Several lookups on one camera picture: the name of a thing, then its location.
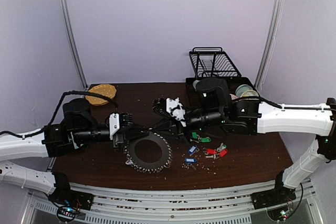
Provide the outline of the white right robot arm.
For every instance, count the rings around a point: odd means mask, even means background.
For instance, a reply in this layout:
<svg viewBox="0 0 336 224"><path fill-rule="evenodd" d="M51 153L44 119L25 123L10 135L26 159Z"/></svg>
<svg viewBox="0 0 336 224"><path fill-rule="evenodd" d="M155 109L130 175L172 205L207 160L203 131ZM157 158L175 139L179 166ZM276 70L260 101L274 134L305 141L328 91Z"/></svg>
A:
<svg viewBox="0 0 336 224"><path fill-rule="evenodd" d="M311 175L324 162L335 159L335 99L315 105L277 104L258 95L233 99L225 79L208 77L195 85L200 107L186 109L179 98L157 99L153 111L162 116L164 126L177 138L197 130L219 126L234 134L271 132L309 133L316 135L298 161L279 174L280 183L269 192L272 203L279 204L289 190Z"/></svg>

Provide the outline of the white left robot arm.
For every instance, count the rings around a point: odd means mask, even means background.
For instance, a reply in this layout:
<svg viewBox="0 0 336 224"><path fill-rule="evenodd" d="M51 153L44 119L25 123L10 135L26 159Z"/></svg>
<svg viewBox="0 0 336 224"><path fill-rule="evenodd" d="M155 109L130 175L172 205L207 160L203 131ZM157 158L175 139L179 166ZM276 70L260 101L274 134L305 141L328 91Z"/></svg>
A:
<svg viewBox="0 0 336 224"><path fill-rule="evenodd" d="M130 113L114 112L105 123L92 116L90 104L76 98L62 106L64 118L59 124L17 135L1 132L1 160L25 157L59 157L92 143L111 143L121 148L127 140L146 136L145 126L135 124ZM43 173L15 165L5 165L1 180L45 193L71 205L76 197L70 189L67 176L62 173Z"/></svg>

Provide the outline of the metal disc with key rings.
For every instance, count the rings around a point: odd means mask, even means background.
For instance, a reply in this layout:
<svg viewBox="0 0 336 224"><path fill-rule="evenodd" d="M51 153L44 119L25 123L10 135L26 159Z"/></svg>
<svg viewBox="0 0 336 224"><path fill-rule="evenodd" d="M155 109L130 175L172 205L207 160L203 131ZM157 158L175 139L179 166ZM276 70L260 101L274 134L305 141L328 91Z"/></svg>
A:
<svg viewBox="0 0 336 224"><path fill-rule="evenodd" d="M167 140L157 134L150 133L130 142L125 147L127 160L133 161L131 166L138 172L158 173L164 168L169 168L172 163L172 148Z"/></svg>

